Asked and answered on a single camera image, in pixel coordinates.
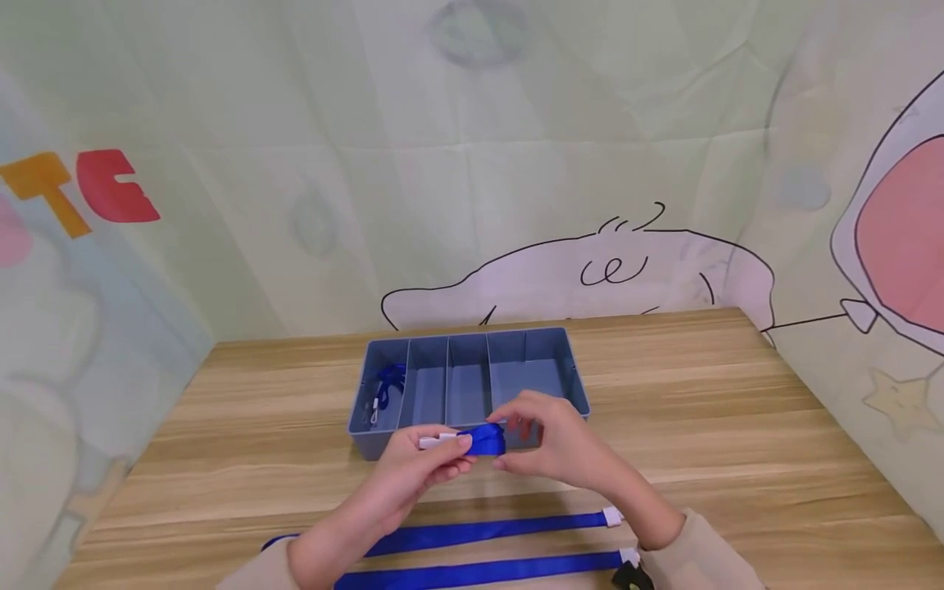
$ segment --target yellow star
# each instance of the yellow star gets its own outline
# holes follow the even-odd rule
[[[879,369],[871,373],[875,391],[862,401],[888,416],[898,440],[907,442],[917,429],[944,433],[944,426],[928,408],[927,379],[895,381]]]

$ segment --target black buckle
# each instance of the black buckle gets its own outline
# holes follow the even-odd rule
[[[655,584],[643,568],[630,562],[621,565],[610,580],[618,590],[655,590]]]

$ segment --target pink tongue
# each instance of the pink tongue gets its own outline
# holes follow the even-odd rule
[[[895,164],[866,201],[855,241],[882,303],[944,332],[944,138]]]

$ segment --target plastic tray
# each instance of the plastic tray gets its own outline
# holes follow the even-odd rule
[[[403,392],[391,386],[389,405],[371,424],[379,373],[406,365]],[[375,461],[394,430],[416,424],[473,428],[494,408],[533,389],[570,401],[583,416],[590,404],[563,328],[521,329],[424,338],[392,338],[367,344],[361,383],[347,431],[367,461]],[[533,447],[515,434],[509,447]]]

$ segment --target red letter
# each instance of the red letter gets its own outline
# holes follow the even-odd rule
[[[0,177],[20,200],[26,201],[37,196],[45,198],[49,209],[53,210],[69,237],[78,238],[92,232],[92,228],[89,228],[59,188],[72,177],[59,156],[53,152],[42,152],[0,166]]]
[[[23,220],[13,204],[0,194],[0,268],[16,266],[26,260],[33,247],[33,234],[23,227]]]
[[[140,186],[115,180],[121,174],[134,174],[134,168],[120,149],[98,149],[78,155],[78,189],[99,217],[117,224],[159,220],[160,214]]]

